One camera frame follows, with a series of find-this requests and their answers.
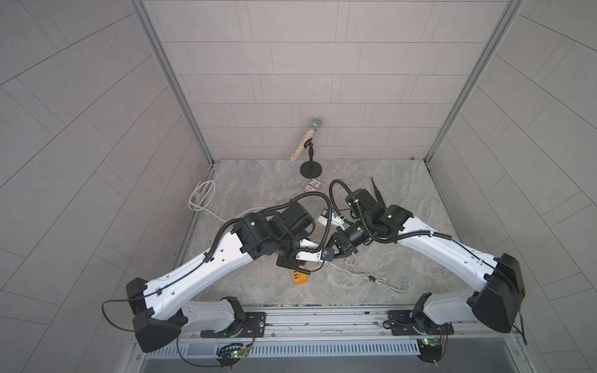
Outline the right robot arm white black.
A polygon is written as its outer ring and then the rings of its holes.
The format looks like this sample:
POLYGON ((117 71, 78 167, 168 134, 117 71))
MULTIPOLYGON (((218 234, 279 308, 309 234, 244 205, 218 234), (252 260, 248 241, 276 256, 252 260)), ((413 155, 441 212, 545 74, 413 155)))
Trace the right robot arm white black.
POLYGON ((519 261, 504 253, 499 257, 475 250, 446 233, 433 229, 398 205, 385 206, 380 193, 365 189, 352 191, 342 180, 348 194, 345 201, 356 218, 348 228, 339 228, 330 239, 343 254, 356 252, 369 241, 399 243, 427 256, 463 280, 462 292, 422 295, 412 311, 415 322, 442 325, 455 321, 479 321, 490 329, 507 334, 525 332, 522 302, 525 285, 519 261))

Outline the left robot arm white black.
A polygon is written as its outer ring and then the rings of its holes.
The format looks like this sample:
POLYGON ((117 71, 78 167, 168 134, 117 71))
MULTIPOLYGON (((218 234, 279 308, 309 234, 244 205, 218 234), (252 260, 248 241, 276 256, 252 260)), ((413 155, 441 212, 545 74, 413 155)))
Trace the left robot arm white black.
POLYGON ((211 247, 181 267, 146 281, 135 278, 125 286, 133 313, 131 333, 144 353, 156 351, 176 340, 185 328, 238 333, 246 320, 234 297, 202 306, 194 297, 234 270, 263 256, 276 255, 281 266, 300 271, 298 254, 319 253, 325 243, 310 242, 306 231, 315 221, 300 204, 306 197, 320 197, 332 208, 331 199, 309 191, 288 202, 245 214, 225 222, 211 247))

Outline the orange power strip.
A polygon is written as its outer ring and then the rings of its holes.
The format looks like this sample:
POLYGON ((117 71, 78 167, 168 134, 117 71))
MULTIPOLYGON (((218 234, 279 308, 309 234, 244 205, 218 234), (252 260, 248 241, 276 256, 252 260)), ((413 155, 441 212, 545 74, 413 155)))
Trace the orange power strip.
POLYGON ((308 279, 308 275, 298 272, 297 270, 291 270, 292 281, 294 285, 304 284, 308 279))

